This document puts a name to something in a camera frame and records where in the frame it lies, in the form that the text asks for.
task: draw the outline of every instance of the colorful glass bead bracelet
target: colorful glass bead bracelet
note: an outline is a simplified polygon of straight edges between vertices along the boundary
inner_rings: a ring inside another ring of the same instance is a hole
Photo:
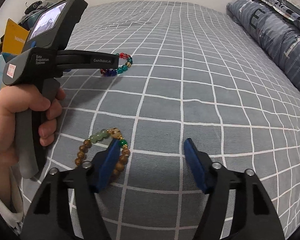
[[[84,140],[83,145],[79,147],[79,152],[77,153],[77,158],[75,159],[74,162],[75,165],[77,166],[81,165],[86,157],[86,153],[91,148],[92,144],[96,143],[97,141],[101,141],[103,138],[107,138],[109,136],[111,136],[114,139],[120,140],[120,146],[122,148],[119,160],[115,165],[115,168],[111,174],[110,182],[113,182],[118,178],[120,172],[124,170],[124,166],[125,164],[128,163],[128,157],[130,155],[130,150],[128,149],[128,143],[123,138],[118,128],[112,128],[109,130],[103,129],[100,132],[91,135],[89,139]]]
[[[125,53],[116,53],[116,55],[119,55],[120,58],[126,59],[127,62],[121,67],[118,67],[118,69],[100,69],[100,73],[105,77],[116,76],[117,74],[121,74],[127,71],[128,68],[130,68],[131,65],[133,64],[133,60],[130,55]]]

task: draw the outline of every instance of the display screen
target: display screen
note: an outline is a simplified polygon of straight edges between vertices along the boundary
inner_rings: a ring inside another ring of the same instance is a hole
[[[58,6],[46,11],[44,14],[41,15],[38,23],[36,26],[32,29],[32,34],[30,39],[34,38],[35,36],[50,30],[54,27],[56,21],[58,20],[58,17],[63,10],[63,8],[66,6],[66,2],[59,4]]]

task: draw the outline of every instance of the orange cardboard flap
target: orange cardboard flap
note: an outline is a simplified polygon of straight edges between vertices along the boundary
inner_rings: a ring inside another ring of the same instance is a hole
[[[19,55],[26,42],[29,31],[8,19],[4,33],[2,52]]]

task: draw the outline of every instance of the gray handle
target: gray handle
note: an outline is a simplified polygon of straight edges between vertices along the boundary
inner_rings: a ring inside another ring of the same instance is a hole
[[[41,93],[52,102],[59,87],[60,83],[54,78],[45,79]],[[44,112],[38,113],[28,109],[16,113],[15,148],[19,157],[20,174],[24,179],[32,178],[44,166],[44,148],[40,144],[38,134],[39,126],[44,121]]]

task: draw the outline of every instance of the finger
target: finger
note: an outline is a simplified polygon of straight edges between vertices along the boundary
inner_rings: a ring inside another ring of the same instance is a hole
[[[4,114],[22,112],[30,108],[45,111],[50,101],[34,85],[17,85],[0,90],[0,111]]]
[[[54,141],[54,134],[50,135],[47,138],[40,138],[40,144],[42,146],[48,146],[49,144],[53,143]]]
[[[57,99],[54,99],[51,103],[51,106],[46,112],[46,116],[48,120],[52,120],[57,118],[62,113],[62,106],[60,105]]]
[[[58,100],[63,100],[66,97],[66,93],[64,92],[64,90],[62,88],[59,88],[57,95],[56,95],[56,99]]]
[[[41,138],[48,138],[50,135],[52,135],[57,129],[57,120],[49,120],[44,122],[39,126],[39,135]]]

